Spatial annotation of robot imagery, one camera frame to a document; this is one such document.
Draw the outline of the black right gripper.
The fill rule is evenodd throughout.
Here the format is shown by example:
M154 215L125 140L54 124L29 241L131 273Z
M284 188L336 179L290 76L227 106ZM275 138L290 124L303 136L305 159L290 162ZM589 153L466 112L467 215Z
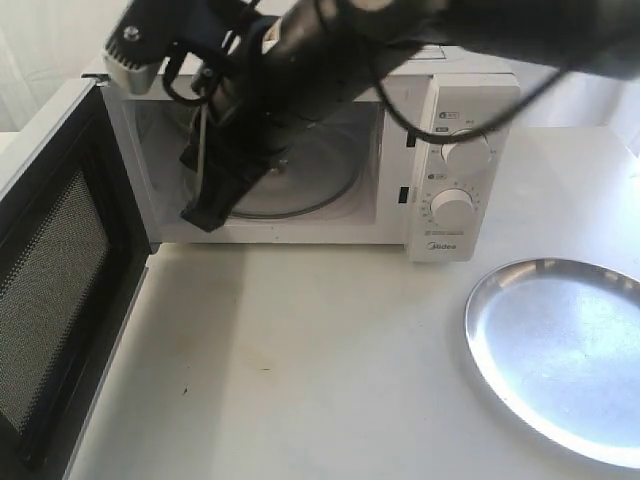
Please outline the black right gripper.
M207 112L193 115L179 161L194 173L203 154L204 180L180 216L211 233L310 124L310 16L262 16L234 54L221 40L196 53L212 70L210 79L196 81Z

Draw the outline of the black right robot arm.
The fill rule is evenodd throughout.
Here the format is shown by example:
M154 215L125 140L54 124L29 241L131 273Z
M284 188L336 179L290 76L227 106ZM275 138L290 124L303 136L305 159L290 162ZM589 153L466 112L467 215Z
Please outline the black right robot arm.
M299 1L253 23L192 123L183 160L199 192L182 217L220 228L239 201L308 129L426 44L547 65L552 86L572 71L639 74L635 1Z

